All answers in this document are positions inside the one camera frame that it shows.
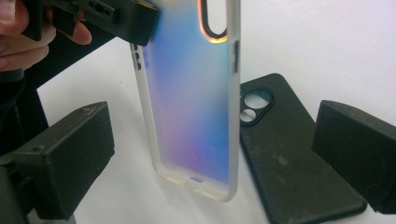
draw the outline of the translucent phone case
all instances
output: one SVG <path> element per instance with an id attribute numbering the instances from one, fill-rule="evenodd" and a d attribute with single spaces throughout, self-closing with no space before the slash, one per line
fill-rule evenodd
<path id="1" fill-rule="evenodd" d="M 210 31 L 205 0 L 152 0 L 148 45 L 131 45 L 154 168 L 226 202 L 236 192 L 240 2 L 227 0 L 227 35 Z"/>

